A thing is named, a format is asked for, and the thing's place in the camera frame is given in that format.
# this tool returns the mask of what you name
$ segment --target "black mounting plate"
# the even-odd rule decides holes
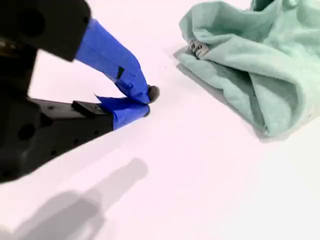
[[[0,120],[0,182],[29,174],[113,130],[113,114],[97,103],[19,99],[4,93],[0,102],[6,116]]]

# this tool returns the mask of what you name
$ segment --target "black metal bracket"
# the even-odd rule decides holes
[[[0,1],[0,183],[113,130],[96,103],[27,96],[38,49],[72,61],[90,18],[85,0]]]
[[[0,182],[29,174],[113,130],[113,114],[96,103],[19,99],[3,92],[0,99],[8,120],[2,118],[0,125]]]

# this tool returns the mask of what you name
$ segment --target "fabric tag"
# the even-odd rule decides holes
[[[198,59],[201,59],[207,52],[209,52],[208,46],[199,42],[197,39],[189,41],[188,44],[191,51]]]

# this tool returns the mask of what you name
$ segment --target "green cloth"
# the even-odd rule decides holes
[[[209,51],[179,61],[265,135],[291,132],[320,114],[319,0],[255,0],[252,10],[201,3],[180,29]]]

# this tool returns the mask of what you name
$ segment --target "white surface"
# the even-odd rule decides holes
[[[149,117],[1,185],[0,225],[13,237],[320,239],[320,119],[266,141],[218,93],[183,74],[173,57],[186,45],[178,23],[196,3],[89,0],[161,96]],[[40,54],[31,96],[96,101],[94,94],[119,96],[102,74]]]

